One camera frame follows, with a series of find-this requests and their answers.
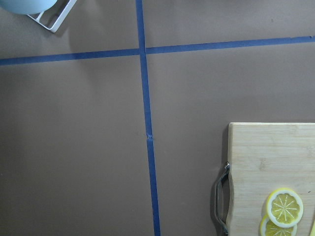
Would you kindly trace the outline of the upper lemon slice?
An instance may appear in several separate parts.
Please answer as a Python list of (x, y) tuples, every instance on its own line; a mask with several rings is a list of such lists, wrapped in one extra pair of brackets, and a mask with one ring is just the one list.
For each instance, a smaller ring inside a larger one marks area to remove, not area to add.
[(303, 212), (302, 199), (292, 189), (276, 189), (267, 198), (266, 214), (280, 228), (296, 226), (302, 219)]

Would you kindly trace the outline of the bamboo cutting board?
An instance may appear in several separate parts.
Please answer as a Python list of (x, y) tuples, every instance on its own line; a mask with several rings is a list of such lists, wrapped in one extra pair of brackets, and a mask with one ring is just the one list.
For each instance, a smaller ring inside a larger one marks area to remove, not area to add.
[(315, 219), (315, 125), (232, 122), (228, 127), (231, 236), (257, 236), (271, 192), (289, 188), (302, 199), (297, 225), (308, 236)]

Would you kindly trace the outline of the lower lemon slice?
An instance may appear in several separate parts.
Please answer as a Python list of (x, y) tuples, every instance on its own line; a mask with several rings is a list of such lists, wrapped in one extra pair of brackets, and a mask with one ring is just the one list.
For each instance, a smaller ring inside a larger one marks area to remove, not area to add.
[(296, 236), (297, 226), (282, 228), (275, 225), (267, 215), (264, 215), (259, 227), (261, 236)]

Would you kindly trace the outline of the light blue cup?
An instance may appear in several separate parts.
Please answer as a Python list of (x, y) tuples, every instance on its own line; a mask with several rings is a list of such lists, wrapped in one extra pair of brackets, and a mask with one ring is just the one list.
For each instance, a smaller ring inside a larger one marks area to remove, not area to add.
[(0, 0), (4, 10), (16, 14), (36, 14), (51, 8), (57, 0)]

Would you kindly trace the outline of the lemon slice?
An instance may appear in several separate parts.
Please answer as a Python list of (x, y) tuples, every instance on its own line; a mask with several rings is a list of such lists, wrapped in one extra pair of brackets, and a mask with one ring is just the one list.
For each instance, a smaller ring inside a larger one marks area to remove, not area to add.
[(303, 212), (302, 199), (292, 189), (276, 189), (267, 198), (266, 214), (280, 228), (296, 226), (302, 219)]
[(296, 236), (297, 226), (282, 228), (275, 225), (267, 215), (264, 215), (259, 227), (261, 236)]

